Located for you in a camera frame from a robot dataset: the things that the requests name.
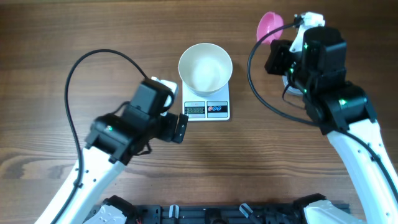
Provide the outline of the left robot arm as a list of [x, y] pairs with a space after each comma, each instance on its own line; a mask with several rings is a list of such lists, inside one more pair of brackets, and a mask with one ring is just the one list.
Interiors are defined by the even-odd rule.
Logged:
[[83, 223], [92, 206], [134, 156], [149, 154], [149, 141], [183, 141], [188, 117], [169, 113], [178, 85], [144, 79], [121, 116], [97, 117], [78, 160], [37, 223]]

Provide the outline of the pink measuring scoop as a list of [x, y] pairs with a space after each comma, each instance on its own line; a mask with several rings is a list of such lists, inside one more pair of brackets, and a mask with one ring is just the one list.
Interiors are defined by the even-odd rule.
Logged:
[[[265, 13], [261, 18], [261, 20], [259, 21], [256, 31], [256, 39], [260, 40], [266, 34], [270, 33], [276, 28], [282, 27], [283, 25], [284, 25], [284, 20], [279, 14], [276, 14], [275, 12]], [[278, 40], [281, 37], [281, 35], [282, 35], [282, 30], [270, 35], [262, 43], [270, 45], [273, 40]]]

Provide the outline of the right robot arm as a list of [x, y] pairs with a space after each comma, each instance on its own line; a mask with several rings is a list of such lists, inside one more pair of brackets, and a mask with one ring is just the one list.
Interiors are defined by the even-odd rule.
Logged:
[[368, 223], [397, 222], [397, 173], [384, 147], [376, 111], [365, 91], [346, 80], [346, 42], [337, 29], [316, 26], [282, 40], [282, 27], [257, 34], [271, 47], [265, 69], [287, 77], [302, 94], [307, 124], [340, 156]]

